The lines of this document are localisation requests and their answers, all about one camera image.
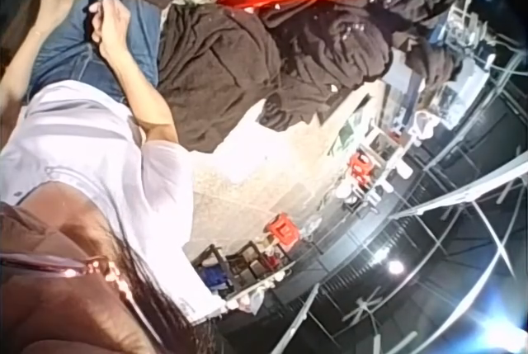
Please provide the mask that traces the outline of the person's right hand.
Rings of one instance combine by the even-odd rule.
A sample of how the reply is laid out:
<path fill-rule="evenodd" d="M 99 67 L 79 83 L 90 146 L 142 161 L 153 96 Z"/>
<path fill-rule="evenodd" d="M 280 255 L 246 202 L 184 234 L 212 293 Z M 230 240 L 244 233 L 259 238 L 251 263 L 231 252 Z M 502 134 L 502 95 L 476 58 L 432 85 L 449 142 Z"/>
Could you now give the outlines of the person's right hand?
<path fill-rule="evenodd" d="M 120 0 L 114 0 L 114 35 L 111 41 L 95 43 L 103 59 L 112 64 L 128 51 L 126 36 L 130 11 Z"/>

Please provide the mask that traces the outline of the person's legs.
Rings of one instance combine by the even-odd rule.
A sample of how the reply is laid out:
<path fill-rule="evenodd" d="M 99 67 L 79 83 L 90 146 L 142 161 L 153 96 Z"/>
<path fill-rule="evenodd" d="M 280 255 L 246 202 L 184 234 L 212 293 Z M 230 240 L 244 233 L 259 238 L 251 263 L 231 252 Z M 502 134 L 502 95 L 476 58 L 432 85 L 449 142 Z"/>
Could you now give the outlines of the person's legs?
<path fill-rule="evenodd" d="M 67 18 L 41 47 L 24 96 L 29 102 L 44 87 L 63 80 L 91 85 L 119 103 L 125 94 L 91 39 L 89 5 L 98 0 L 75 0 Z M 162 11 L 143 0 L 120 0 L 130 11 L 127 45 L 148 81 L 158 85 L 158 50 Z"/>

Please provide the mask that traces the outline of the large heap of black garments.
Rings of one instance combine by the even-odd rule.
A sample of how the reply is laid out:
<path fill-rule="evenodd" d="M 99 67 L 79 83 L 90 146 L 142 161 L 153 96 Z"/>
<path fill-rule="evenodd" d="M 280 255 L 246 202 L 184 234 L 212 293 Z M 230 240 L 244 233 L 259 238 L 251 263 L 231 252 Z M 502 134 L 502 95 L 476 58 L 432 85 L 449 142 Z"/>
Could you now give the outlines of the large heap of black garments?
<path fill-rule="evenodd" d="M 363 7 L 174 5 L 162 31 L 159 90 L 181 144 L 212 153 L 255 104 L 263 105 L 259 123 L 287 130 L 380 78 L 391 59 L 388 36 Z"/>

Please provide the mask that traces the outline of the small red plastic stool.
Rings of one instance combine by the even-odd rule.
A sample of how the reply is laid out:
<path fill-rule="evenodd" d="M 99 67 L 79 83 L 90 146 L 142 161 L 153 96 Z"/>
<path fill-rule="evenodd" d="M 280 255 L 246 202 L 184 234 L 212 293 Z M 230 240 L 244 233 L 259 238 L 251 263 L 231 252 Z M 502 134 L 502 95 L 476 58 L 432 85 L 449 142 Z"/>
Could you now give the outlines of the small red plastic stool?
<path fill-rule="evenodd" d="M 357 151 L 351 156 L 348 167 L 353 177 L 362 179 L 369 179 L 374 170 L 374 164 L 370 157 L 362 151 Z"/>
<path fill-rule="evenodd" d="M 266 225 L 265 230 L 283 246 L 291 246 L 300 238 L 299 229 L 286 213 L 278 214 Z"/>

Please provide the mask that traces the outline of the blue bag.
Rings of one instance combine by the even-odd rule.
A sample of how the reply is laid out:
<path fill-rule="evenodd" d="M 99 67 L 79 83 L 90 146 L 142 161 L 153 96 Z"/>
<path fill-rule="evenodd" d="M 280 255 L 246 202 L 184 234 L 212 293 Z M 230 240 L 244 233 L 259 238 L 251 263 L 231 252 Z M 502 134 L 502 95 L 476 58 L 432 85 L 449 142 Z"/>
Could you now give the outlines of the blue bag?
<path fill-rule="evenodd" d="M 202 267 L 200 278 L 212 292 L 232 291 L 230 279 L 219 264 Z"/>

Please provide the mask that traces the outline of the dark chairs and table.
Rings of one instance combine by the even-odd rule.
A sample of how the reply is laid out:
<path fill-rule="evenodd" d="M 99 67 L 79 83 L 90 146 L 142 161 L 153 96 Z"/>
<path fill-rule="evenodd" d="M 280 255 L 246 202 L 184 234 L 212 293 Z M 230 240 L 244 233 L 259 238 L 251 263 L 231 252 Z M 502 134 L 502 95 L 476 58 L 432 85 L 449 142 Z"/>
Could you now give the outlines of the dark chairs and table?
<path fill-rule="evenodd" d="M 230 254 L 224 253 L 221 247 L 211 244 L 191 261 L 199 276 L 202 267 L 215 264 L 219 264 L 228 275 L 232 291 L 213 293 L 224 300 L 234 300 L 256 291 L 266 292 L 276 288 L 291 274 L 295 261 L 278 243 L 262 249 L 252 240 Z"/>

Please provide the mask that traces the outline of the cluttered white table row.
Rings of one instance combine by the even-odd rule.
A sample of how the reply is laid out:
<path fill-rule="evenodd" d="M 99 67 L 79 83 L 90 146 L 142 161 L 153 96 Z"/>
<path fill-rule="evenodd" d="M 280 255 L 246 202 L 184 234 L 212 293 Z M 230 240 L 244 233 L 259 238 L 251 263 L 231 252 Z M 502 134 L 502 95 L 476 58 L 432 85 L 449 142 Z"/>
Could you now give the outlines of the cluttered white table row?
<path fill-rule="evenodd" d="M 377 214 L 382 197 L 394 192 L 392 181 L 413 175 L 403 157 L 411 147 L 432 137 L 439 122 L 427 110 L 417 109 L 424 88 L 420 79 L 403 90 L 385 84 L 378 92 L 365 92 L 337 132 L 328 156 L 345 166 L 331 193 L 346 210 L 367 209 Z M 350 174 L 348 162 L 357 151 L 366 153 L 374 164 L 369 179 Z"/>

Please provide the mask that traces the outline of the metal rack with items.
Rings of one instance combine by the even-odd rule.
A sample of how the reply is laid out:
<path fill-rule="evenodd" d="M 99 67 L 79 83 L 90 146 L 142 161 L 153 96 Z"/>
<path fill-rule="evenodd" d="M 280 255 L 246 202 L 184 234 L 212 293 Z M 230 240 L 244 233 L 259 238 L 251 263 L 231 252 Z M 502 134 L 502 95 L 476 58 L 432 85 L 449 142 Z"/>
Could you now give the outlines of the metal rack with items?
<path fill-rule="evenodd" d="M 495 64 L 499 51 L 511 51 L 522 58 L 528 54 L 520 43 L 489 28 L 486 21 L 469 10 L 469 4 L 470 0 L 465 0 L 461 7 L 453 5 L 431 37 L 435 44 L 445 46 L 461 60 L 460 72 L 443 86 L 432 103 L 449 130 L 459 125 L 474 105 L 491 72 L 519 73 Z"/>

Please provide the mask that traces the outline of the ceiling fan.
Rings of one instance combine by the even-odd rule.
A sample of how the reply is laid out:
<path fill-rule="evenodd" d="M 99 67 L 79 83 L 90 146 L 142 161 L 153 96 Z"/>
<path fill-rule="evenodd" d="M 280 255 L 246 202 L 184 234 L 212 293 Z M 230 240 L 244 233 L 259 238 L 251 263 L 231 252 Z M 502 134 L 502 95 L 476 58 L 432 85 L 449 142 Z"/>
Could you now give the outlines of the ceiling fan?
<path fill-rule="evenodd" d="M 356 307 L 342 317 L 342 322 L 349 321 L 351 326 L 358 324 L 362 316 L 364 314 L 370 314 L 370 311 L 380 304 L 382 300 L 383 298 L 381 296 L 375 298 L 369 297 L 366 300 L 362 297 L 358 298 L 356 300 Z"/>

